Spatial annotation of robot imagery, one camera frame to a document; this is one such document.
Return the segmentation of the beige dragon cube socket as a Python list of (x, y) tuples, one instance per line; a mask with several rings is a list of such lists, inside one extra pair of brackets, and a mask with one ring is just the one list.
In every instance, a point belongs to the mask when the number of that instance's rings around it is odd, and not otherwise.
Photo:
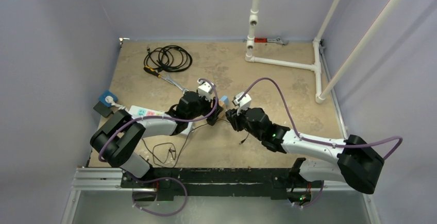
[(218, 101), (218, 107), (217, 107), (217, 117), (218, 119), (222, 119), (225, 116), (225, 112), (227, 109), (227, 105), (222, 100)]

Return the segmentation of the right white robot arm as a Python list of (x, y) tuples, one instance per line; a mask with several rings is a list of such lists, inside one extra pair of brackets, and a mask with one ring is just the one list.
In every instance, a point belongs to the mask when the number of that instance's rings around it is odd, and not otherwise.
[(245, 130), (267, 150), (299, 154), (289, 173), (295, 186), (312, 181), (337, 181), (365, 194), (373, 194), (384, 158), (361, 137), (327, 139), (296, 135), (291, 128), (274, 124), (261, 108), (231, 109), (225, 116), (235, 131)]

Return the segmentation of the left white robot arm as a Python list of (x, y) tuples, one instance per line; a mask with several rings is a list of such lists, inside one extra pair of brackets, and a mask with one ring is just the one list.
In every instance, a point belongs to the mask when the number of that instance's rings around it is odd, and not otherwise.
[(154, 180), (154, 168), (135, 153), (139, 141), (159, 135), (179, 135), (188, 129), (189, 123), (198, 120), (205, 119), (213, 126), (223, 116), (225, 107), (216, 97), (187, 91), (163, 114), (133, 115), (119, 110), (91, 136), (90, 145), (111, 167), (129, 172), (140, 187), (148, 187)]

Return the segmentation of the blue plug adapter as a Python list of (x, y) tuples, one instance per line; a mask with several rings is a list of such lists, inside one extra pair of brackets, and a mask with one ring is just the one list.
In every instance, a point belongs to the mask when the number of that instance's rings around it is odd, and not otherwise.
[(226, 95), (223, 95), (221, 98), (220, 98), (220, 101), (221, 102), (223, 102), (224, 103), (224, 105), (229, 105), (229, 98), (228, 98), (228, 96), (226, 96)]

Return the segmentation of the silver open-end wrench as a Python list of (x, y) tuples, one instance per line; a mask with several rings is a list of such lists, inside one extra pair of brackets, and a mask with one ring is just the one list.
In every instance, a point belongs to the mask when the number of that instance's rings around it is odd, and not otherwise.
[(175, 81), (169, 74), (161, 74), (161, 79), (169, 82), (170, 84), (174, 85), (175, 87), (177, 87), (178, 89), (181, 90), (181, 92), (184, 94), (185, 92), (188, 91), (187, 88), (183, 87), (182, 85), (180, 85), (177, 81)]

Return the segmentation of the white colourful power strip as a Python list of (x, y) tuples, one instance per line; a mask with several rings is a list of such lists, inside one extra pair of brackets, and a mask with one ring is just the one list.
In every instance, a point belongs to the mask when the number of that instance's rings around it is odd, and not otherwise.
[(144, 126), (145, 131), (142, 138), (158, 135), (187, 137), (194, 129), (193, 122), (179, 124), (170, 118), (171, 116), (166, 114), (165, 111), (156, 111), (132, 105), (127, 112), (131, 115), (132, 120), (137, 119), (136, 122)]

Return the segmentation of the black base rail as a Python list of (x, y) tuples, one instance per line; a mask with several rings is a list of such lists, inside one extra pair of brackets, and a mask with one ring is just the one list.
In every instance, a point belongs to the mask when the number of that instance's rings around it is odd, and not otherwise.
[(290, 168), (154, 168), (151, 180), (135, 180), (128, 173), (122, 173), (121, 179), (122, 188), (157, 191), (159, 201), (184, 195), (298, 199), (297, 191), (321, 184), (320, 180), (308, 183)]

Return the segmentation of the yellow handled screwdriver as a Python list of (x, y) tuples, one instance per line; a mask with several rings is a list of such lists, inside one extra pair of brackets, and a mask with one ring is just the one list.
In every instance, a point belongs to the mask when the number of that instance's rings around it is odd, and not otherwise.
[(155, 76), (157, 78), (161, 78), (161, 74), (157, 70), (155, 70), (155, 69), (153, 69), (153, 68), (151, 68), (149, 66), (144, 66), (143, 69), (148, 74), (153, 75), (153, 76)]

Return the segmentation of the red handled adjustable wrench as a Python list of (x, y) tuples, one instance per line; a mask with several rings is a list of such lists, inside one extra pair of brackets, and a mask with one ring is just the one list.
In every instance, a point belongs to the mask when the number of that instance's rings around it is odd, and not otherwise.
[(281, 37), (276, 38), (255, 38), (255, 43), (276, 43), (279, 45), (288, 45), (288, 41), (282, 40)]

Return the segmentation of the blue wall socket box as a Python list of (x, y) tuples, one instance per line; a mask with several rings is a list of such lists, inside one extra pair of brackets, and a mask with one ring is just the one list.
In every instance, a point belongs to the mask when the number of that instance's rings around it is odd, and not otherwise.
[(109, 90), (104, 91), (98, 98), (98, 101), (108, 108), (116, 106), (118, 104), (118, 100), (118, 97)]

